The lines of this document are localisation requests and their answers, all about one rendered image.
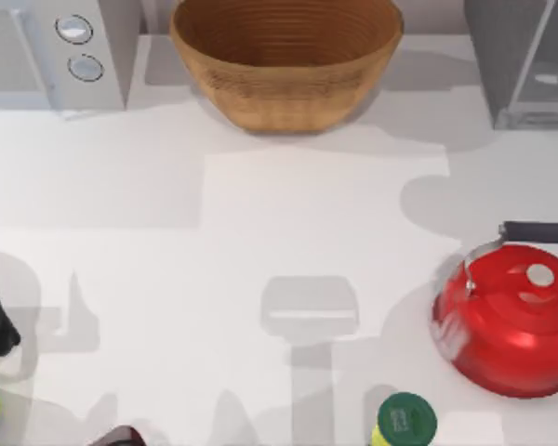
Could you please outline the wooden basket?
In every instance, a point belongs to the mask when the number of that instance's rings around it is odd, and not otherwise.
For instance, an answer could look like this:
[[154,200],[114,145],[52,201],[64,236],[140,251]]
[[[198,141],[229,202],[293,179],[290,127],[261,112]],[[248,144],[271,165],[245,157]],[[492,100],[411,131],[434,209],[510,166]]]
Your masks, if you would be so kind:
[[251,133],[320,133],[384,73],[404,32],[393,0],[180,0],[170,36],[205,97]]

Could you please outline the green-capped yellow bottle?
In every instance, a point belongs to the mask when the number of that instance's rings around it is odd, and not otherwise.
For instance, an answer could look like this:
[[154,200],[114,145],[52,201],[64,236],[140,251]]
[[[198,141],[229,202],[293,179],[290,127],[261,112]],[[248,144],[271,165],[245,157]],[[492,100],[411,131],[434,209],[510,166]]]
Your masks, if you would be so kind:
[[393,393],[379,406],[369,446],[430,446],[437,427],[436,413],[425,399]]

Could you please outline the microwave knob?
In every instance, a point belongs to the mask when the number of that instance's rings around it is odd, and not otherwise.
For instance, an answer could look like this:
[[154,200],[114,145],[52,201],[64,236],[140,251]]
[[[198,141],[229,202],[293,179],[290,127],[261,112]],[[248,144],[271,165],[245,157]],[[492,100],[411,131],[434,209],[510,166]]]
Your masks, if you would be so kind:
[[97,82],[104,74],[101,62],[87,54],[69,58],[67,68],[75,79],[85,83]]
[[63,41],[72,45],[84,45],[93,36],[91,23],[80,15],[56,19],[55,30]]

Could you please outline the red kettle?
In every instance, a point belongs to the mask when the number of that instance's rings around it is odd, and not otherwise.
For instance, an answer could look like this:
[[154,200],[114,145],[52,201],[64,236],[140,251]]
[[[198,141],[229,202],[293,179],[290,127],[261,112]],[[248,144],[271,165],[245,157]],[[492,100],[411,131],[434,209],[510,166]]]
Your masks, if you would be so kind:
[[558,393],[558,223],[505,221],[463,257],[432,305],[432,338],[474,384],[502,396]]

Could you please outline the dark red object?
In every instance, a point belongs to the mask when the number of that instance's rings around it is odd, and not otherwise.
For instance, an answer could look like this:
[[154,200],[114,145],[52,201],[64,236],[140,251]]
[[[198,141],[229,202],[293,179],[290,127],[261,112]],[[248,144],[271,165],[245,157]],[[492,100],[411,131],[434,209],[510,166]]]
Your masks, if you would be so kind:
[[147,446],[142,435],[130,425],[116,426],[87,446]]

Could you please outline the pale microwave oven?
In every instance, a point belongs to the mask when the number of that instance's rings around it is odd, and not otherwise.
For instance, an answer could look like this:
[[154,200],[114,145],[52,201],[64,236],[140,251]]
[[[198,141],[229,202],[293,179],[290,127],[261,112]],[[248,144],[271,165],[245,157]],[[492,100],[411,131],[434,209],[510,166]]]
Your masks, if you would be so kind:
[[[56,19],[80,15],[93,27],[84,45],[63,41]],[[138,52],[140,0],[0,0],[0,110],[118,111],[126,107]],[[68,59],[98,59],[103,76],[75,79]]]

